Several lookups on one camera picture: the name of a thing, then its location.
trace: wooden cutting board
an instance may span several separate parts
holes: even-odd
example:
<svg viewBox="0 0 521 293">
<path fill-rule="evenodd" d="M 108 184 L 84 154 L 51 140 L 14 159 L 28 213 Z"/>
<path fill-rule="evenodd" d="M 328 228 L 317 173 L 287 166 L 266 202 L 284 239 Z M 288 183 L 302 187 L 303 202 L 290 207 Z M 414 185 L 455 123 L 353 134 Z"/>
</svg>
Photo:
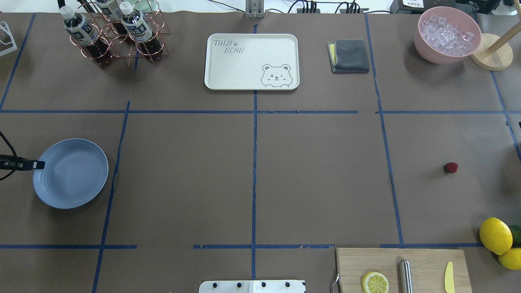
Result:
<svg viewBox="0 0 521 293">
<path fill-rule="evenodd" d="M 445 293 L 447 263 L 454 265 L 456 293 L 472 293 L 467 263 L 459 249 L 337 248 L 337 268 L 343 293 L 363 293 L 362 278 L 368 272 L 380 272 L 389 280 L 389 293 L 401 293 L 398 263 L 411 265 L 413 292 Z"/>
</svg>

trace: round wooden base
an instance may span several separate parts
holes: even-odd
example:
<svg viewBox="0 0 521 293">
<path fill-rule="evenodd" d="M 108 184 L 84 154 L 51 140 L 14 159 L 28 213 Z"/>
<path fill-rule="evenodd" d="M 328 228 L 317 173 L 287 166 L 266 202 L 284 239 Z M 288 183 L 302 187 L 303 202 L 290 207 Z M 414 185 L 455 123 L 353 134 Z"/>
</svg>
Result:
<svg viewBox="0 0 521 293">
<path fill-rule="evenodd" d="M 489 47 L 498 39 L 499 37 L 495 34 L 481 34 L 481 44 L 479 44 L 478 49 L 470 56 L 472 61 L 488 70 L 498 71 L 507 68 L 514 58 L 514 53 L 508 43 L 504 44 L 494 53 L 489 51 Z"/>
</svg>

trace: bottle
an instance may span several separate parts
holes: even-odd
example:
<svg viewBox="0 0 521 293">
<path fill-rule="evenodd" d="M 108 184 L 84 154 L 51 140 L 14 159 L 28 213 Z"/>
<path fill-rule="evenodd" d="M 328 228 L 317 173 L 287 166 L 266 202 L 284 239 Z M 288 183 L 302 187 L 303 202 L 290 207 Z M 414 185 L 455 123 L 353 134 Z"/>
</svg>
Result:
<svg viewBox="0 0 521 293">
<path fill-rule="evenodd" d="M 119 9 L 118 1 L 119 0 L 96 0 L 96 4 L 101 9 L 105 17 L 110 20 L 112 26 L 118 34 L 128 35 L 127 29 L 121 23 L 121 17 L 123 16 L 123 13 L 121 13 L 121 9 Z M 132 42 L 130 38 L 126 38 L 125 41 Z"/>
<path fill-rule="evenodd" d="M 108 45 L 99 38 L 99 33 L 92 28 L 83 15 L 75 13 L 69 6 L 60 8 L 60 14 L 65 18 L 65 29 L 78 45 L 88 51 L 101 68 L 112 62 L 113 55 Z"/>
<path fill-rule="evenodd" d="M 121 22 L 125 25 L 129 34 L 138 42 L 139 49 L 148 61 L 153 63 L 161 60 L 163 48 L 159 44 L 157 37 L 154 38 L 154 32 L 146 23 L 143 13 L 132 8 L 132 4 L 121 2 L 119 5 L 123 17 Z"/>
</svg>

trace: pink bowl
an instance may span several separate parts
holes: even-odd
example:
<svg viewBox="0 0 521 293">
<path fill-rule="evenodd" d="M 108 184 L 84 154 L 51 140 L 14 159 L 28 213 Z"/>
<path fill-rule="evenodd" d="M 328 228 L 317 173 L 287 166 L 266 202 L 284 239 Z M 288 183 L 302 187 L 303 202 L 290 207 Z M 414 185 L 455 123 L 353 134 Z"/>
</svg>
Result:
<svg viewBox="0 0 521 293">
<path fill-rule="evenodd" d="M 461 32 L 471 32 L 474 34 L 474 37 L 471 40 L 472 48 L 468 51 L 466 55 L 450 56 L 447 54 L 443 54 L 441 52 L 436 51 L 427 43 L 427 41 L 420 33 L 420 26 L 423 22 L 428 20 L 432 14 L 445 17 L 447 19 L 447 22 L 451 23 Z M 425 60 L 435 64 L 449 64 L 466 58 L 470 54 L 474 53 L 474 51 L 479 47 L 480 42 L 481 30 L 479 29 L 478 24 L 472 19 L 472 17 L 456 8 L 445 6 L 433 7 L 425 11 L 421 15 L 420 20 L 418 21 L 418 25 L 416 26 L 416 31 L 414 33 L 414 46 L 416 47 L 416 50 L 418 50 L 418 53 Z"/>
</svg>

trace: towel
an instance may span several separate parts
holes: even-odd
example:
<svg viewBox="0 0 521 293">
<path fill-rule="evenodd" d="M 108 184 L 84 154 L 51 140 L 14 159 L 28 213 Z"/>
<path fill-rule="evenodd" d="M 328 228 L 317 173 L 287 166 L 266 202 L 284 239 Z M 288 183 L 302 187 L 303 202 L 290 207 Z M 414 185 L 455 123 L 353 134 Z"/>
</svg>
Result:
<svg viewBox="0 0 521 293">
<path fill-rule="evenodd" d="M 364 40 L 336 40 L 327 45 L 334 74 L 368 73 L 369 59 Z"/>
</svg>

